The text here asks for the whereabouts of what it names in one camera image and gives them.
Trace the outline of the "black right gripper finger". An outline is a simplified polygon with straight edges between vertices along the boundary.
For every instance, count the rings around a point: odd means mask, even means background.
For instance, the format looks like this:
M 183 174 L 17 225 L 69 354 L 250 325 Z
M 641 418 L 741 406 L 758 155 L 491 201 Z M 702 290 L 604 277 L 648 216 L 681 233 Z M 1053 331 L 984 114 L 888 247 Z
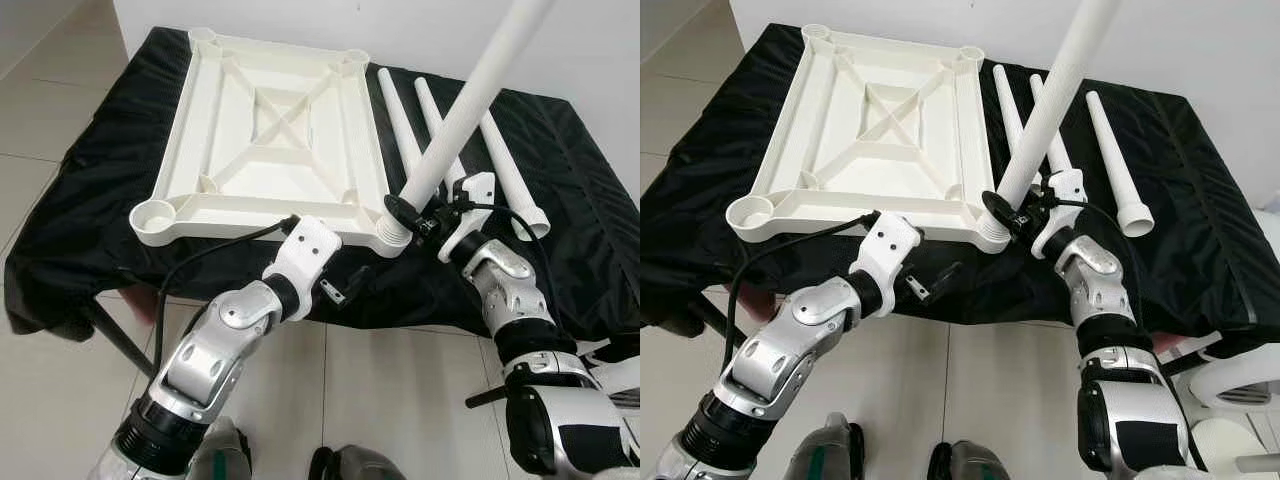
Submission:
M 398 195 L 385 195 L 383 204 L 397 224 L 407 230 L 422 230 L 426 220 L 420 210 Z
M 1010 202 L 1001 195 L 993 191 L 983 191 L 980 195 L 982 202 L 984 204 L 988 214 L 1001 225 L 1001 227 L 1016 227 L 1018 225 L 1018 211 L 1010 205 Z

